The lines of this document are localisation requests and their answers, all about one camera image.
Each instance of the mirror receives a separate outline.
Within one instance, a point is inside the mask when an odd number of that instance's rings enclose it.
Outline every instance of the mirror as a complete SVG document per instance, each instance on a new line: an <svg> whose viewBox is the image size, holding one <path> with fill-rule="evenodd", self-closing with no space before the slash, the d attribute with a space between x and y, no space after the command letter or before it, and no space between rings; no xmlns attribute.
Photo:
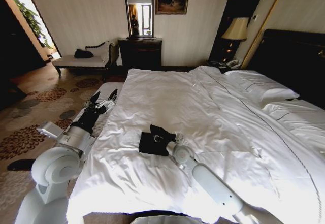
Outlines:
<svg viewBox="0 0 325 224"><path fill-rule="evenodd" d="M130 37L153 37L153 3L153 0L125 0Z"/></svg>

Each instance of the chaise lounge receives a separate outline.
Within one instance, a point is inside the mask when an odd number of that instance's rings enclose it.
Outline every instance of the chaise lounge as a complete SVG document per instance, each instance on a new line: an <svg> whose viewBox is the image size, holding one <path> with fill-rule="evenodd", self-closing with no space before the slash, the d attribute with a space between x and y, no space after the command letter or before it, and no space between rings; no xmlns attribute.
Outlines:
<svg viewBox="0 0 325 224"><path fill-rule="evenodd" d="M59 77L61 77L61 68L94 69L103 70L102 79L105 82L109 67L116 63L118 58L118 45L106 41L97 46L86 46L85 49L92 52L94 56L80 59L73 55L65 55L52 62L59 73Z"/></svg>

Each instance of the curtain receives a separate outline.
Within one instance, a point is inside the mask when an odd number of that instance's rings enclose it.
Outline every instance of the curtain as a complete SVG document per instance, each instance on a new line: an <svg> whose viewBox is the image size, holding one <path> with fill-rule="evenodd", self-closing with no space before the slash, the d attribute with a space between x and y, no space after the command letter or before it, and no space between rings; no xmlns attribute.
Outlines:
<svg viewBox="0 0 325 224"><path fill-rule="evenodd" d="M129 4L128 5L128 13L130 20L132 19L132 15L135 15L136 19L138 19L138 11L136 4Z"/></svg>

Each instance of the wooden dresser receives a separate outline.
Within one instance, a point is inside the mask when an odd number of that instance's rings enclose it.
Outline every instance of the wooden dresser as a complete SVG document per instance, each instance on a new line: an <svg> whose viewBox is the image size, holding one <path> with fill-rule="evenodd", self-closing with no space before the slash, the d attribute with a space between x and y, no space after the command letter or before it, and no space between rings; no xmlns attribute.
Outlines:
<svg viewBox="0 0 325 224"><path fill-rule="evenodd" d="M156 38L118 40L123 66L128 69L159 70L162 43L162 39Z"/></svg>

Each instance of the patterned carpet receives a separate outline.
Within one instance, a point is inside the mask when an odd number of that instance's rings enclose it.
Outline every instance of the patterned carpet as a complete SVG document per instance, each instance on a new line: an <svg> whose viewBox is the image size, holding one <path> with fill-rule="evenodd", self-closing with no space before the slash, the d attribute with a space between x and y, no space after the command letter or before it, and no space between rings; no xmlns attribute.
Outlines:
<svg viewBox="0 0 325 224"><path fill-rule="evenodd" d="M125 76L110 76L107 82L123 82ZM7 165L18 159L36 158L54 141L37 132L44 121L65 129L102 85L101 75L73 73L62 69L59 78L54 66L31 71L13 80L27 96L0 111L0 216L1 223L13 223L23 197L35 186L30 172L9 172ZM92 214L86 223L130 223L125 215Z"/></svg>

